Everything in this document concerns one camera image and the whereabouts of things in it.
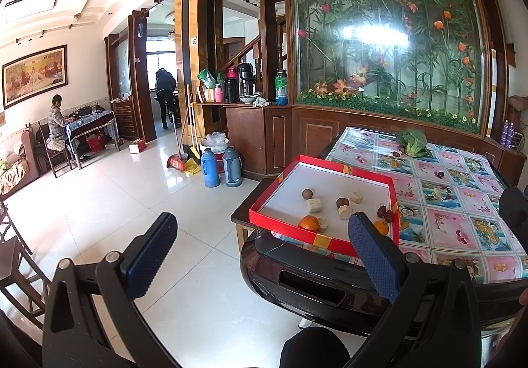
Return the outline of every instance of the picture frame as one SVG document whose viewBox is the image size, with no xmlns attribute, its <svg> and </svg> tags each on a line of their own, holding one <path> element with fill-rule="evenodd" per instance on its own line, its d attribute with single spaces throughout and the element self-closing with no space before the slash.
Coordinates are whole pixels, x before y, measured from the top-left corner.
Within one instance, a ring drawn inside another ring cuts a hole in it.
<svg viewBox="0 0 528 368">
<path fill-rule="evenodd" d="M 68 85 L 67 45 L 31 53 L 2 66 L 4 110 Z"/>
</svg>

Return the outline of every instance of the tiled floor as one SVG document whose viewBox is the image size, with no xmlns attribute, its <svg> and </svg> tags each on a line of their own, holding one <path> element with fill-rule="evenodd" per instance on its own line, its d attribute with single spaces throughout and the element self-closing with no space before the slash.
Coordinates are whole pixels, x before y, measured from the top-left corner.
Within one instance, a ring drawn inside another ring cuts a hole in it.
<svg viewBox="0 0 528 368">
<path fill-rule="evenodd" d="M 246 286 L 229 219 L 257 182 L 206 188 L 201 174 L 188 178 L 167 170 L 177 142 L 171 125 L 156 129 L 161 137 L 139 155 L 109 150 L 82 170 L 68 170 L 58 179 L 48 173 L 7 200 L 9 213 L 50 277 L 63 257 L 76 264 L 99 262 L 143 234 L 159 213 L 173 213 L 179 223 L 176 243 L 146 296 L 135 301 L 152 330 L 185 368 L 277 367 L 300 318 Z M 114 348 L 126 356 L 100 297 L 96 305 Z M 0 308 L 41 340 L 40 330 L 1 294 Z M 363 342 L 340 337 L 351 352 Z"/>
</svg>

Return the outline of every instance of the window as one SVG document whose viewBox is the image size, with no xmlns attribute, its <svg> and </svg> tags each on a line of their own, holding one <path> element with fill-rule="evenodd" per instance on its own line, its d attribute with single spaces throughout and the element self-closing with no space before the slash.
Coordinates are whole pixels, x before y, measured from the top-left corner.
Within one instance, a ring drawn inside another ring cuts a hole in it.
<svg viewBox="0 0 528 368">
<path fill-rule="evenodd" d="M 156 89 L 156 72 L 164 68 L 176 79 L 176 43 L 166 38 L 147 39 L 148 87 Z"/>
</svg>

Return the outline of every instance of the blue thermos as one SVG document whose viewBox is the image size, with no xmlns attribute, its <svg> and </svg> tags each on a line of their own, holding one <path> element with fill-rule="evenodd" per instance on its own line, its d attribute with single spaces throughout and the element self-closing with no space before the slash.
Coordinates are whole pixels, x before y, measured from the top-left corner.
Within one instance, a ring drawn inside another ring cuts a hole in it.
<svg viewBox="0 0 528 368">
<path fill-rule="evenodd" d="M 202 173 L 205 186 L 208 188 L 214 188 L 220 184 L 220 177 L 216 168 L 216 157 L 211 148 L 205 149 L 202 155 Z"/>
<path fill-rule="evenodd" d="M 242 184 L 242 160 L 233 146 L 229 146 L 224 153 L 225 184 L 236 188 Z"/>
</svg>

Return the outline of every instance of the purple bottle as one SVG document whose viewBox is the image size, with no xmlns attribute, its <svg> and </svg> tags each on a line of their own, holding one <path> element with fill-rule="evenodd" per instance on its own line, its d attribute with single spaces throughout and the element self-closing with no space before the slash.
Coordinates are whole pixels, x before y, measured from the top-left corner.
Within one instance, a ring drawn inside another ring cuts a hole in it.
<svg viewBox="0 0 528 368">
<path fill-rule="evenodd" d="M 508 120 L 502 124 L 502 134 L 501 134 L 501 146 L 506 146 L 506 137 L 508 136 L 508 128 L 509 128 Z"/>
<path fill-rule="evenodd" d="M 506 136 L 506 148 L 507 149 L 510 149 L 510 147 L 512 147 L 511 143 L 513 142 L 514 136 L 515 136 L 515 128 L 513 128 L 513 122 L 511 122 L 508 127 L 508 135 Z"/>
</svg>

